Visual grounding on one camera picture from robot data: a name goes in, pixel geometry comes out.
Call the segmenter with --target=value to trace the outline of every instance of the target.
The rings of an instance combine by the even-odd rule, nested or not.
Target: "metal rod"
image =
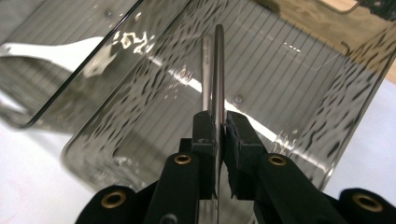
[[[224,136],[224,29],[222,25],[216,26],[215,32],[215,56],[214,72],[212,81],[212,115],[215,116],[216,141],[218,143],[216,153],[216,183],[214,201],[215,210],[214,223],[219,223],[219,181],[220,169],[223,155],[223,136]]]
[[[202,42],[202,110],[208,110],[213,71],[213,40],[210,35],[205,35]]]

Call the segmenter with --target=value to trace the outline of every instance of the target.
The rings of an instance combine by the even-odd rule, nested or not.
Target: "transparent plastic container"
[[[94,189],[141,190],[191,137],[203,39],[222,24],[226,110],[246,114],[268,151],[323,189],[394,60],[396,24],[384,15],[314,0],[139,1],[36,124],[78,127],[63,162]],[[253,223],[252,203],[232,200],[225,167],[221,176],[220,223]]]
[[[74,133],[83,123],[69,123],[66,127],[64,121],[57,123],[53,119],[43,119],[42,114],[58,96],[64,96],[63,89],[79,73],[79,66],[94,55],[91,52],[117,29],[136,2],[2,1],[0,117],[17,128],[35,125]],[[117,80],[107,82],[103,91],[109,94],[117,83]],[[86,104],[87,110],[92,113],[107,94]],[[80,116],[85,115],[86,120],[91,113]]]

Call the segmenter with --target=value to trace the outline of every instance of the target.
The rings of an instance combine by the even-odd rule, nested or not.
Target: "white surface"
[[[75,223],[92,192],[59,155],[70,136],[15,132],[0,121],[0,223]]]
[[[98,44],[101,36],[91,37],[67,45],[33,45],[24,43],[4,43],[0,46],[1,57],[27,57],[54,63],[70,73],[74,72]]]
[[[325,192],[371,190],[396,204],[396,85],[384,81]],[[0,121],[0,224],[74,223],[93,193],[62,167],[70,136],[15,132]]]
[[[396,85],[383,81],[324,190],[368,189],[396,205]]]

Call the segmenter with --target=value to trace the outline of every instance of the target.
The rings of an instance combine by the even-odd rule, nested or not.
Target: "black plastic part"
[[[396,208],[368,190],[346,189],[341,193],[339,204],[350,224],[396,223]]]
[[[238,200],[255,199],[256,171],[267,153],[248,118],[227,112],[227,138],[224,162],[228,168],[231,193]]]
[[[102,200],[107,194],[112,192],[123,192],[126,196],[125,201],[117,207],[105,208],[102,206]],[[102,189],[96,193],[90,202],[85,206],[79,215],[77,224],[108,224],[119,223],[127,224],[134,222],[134,213],[131,213],[131,207],[134,204],[135,193],[132,189],[111,186]]]
[[[258,175],[260,183],[257,190],[265,193],[257,195],[268,198],[258,197],[256,201],[263,206],[273,206],[282,223],[346,223],[289,158],[278,154],[263,155]]]
[[[191,152],[191,139],[181,138],[180,146],[178,147],[178,152]]]
[[[178,156],[184,157],[185,164],[176,162]],[[199,162],[189,152],[181,152],[168,157],[157,188],[148,208],[145,222],[193,224],[198,221],[199,202]]]
[[[209,111],[194,115],[192,126],[191,152],[200,162],[200,199],[210,200],[215,187],[216,138],[214,121]]]
[[[282,221],[273,206],[254,202],[254,215],[259,224],[280,224]]]
[[[154,190],[157,188],[157,183],[158,181],[136,193],[134,202],[132,203],[131,209],[129,211],[134,217],[134,224],[143,223],[146,213],[149,209],[152,195],[154,194]]]
[[[327,194],[325,194],[323,192],[322,192],[322,194],[327,199],[327,201],[329,201],[329,203],[332,205],[332,207],[335,208],[338,211],[338,213],[342,215],[341,208],[340,208],[340,203],[336,199],[334,199],[333,197],[331,197],[331,196],[329,196],[329,195],[327,195]]]

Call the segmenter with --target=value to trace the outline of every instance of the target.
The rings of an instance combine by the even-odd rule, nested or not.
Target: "metal shaft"
[[[213,73],[213,41],[210,35],[203,38],[202,43],[202,110],[208,110]]]
[[[223,136],[224,136],[224,29],[222,25],[216,26],[215,32],[215,55],[213,72],[212,90],[212,115],[215,117],[216,141],[218,143],[216,154],[216,201],[217,213],[215,223],[219,223],[219,181],[220,169],[223,155]]]

